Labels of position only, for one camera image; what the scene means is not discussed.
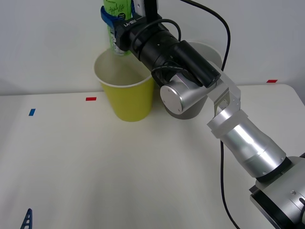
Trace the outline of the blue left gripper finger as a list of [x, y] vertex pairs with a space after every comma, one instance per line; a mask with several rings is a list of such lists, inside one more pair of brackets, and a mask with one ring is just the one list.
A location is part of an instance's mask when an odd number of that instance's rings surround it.
[[32, 209], [29, 208], [20, 229], [32, 229]]

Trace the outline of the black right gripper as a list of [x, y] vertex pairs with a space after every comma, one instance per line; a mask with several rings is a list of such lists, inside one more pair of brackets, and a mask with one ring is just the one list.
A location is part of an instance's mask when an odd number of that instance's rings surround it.
[[136, 13], [134, 1], [131, 0], [133, 16], [126, 21], [106, 12], [101, 7], [101, 18], [109, 26], [114, 27], [117, 46], [123, 51], [131, 52], [162, 52], [164, 50], [164, 26], [157, 22], [162, 19], [157, 15], [156, 19], [149, 20], [145, 16]]

